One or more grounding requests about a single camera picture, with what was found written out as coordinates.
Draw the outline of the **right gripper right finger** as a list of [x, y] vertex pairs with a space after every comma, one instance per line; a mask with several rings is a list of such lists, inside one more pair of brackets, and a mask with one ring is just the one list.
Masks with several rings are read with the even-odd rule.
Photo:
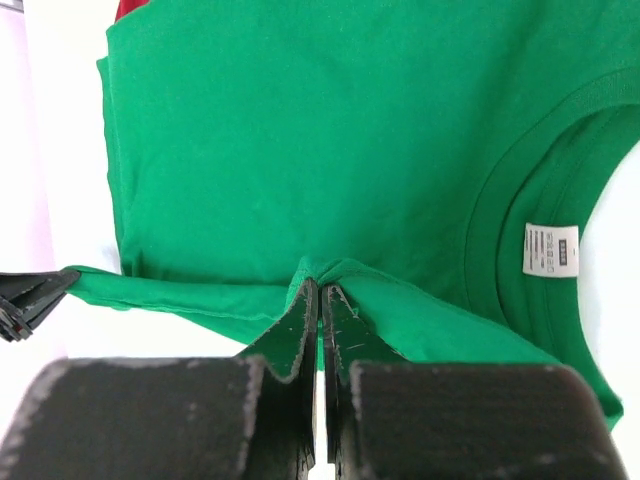
[[412, 363], [323, 288], [327, 455], [339, 479], [622, 479], [598, 401], [562, 366]]

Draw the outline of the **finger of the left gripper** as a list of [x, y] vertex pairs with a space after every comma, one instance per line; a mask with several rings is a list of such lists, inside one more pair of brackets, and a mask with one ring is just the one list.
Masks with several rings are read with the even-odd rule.
[[29, 338], [80, 278], [75, 269], [1, 274], [1, 338]]

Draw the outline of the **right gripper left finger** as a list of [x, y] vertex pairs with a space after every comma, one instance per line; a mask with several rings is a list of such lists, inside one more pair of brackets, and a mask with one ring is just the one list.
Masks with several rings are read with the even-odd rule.
[[315, 463], [318, 287], [227, 358], [59, 360], [1, 446], [5, 479], [304, 479]]

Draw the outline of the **green t-shirt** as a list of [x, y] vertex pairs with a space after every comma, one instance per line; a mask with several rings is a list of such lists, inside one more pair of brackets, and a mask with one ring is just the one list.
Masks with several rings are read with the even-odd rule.
[[152, 1], [98, 62], [121, 270], [71, 294], [242, 343], [307, 279], [417, 362], [562, 363], [560, 272], [639, 139], [635, 1]]

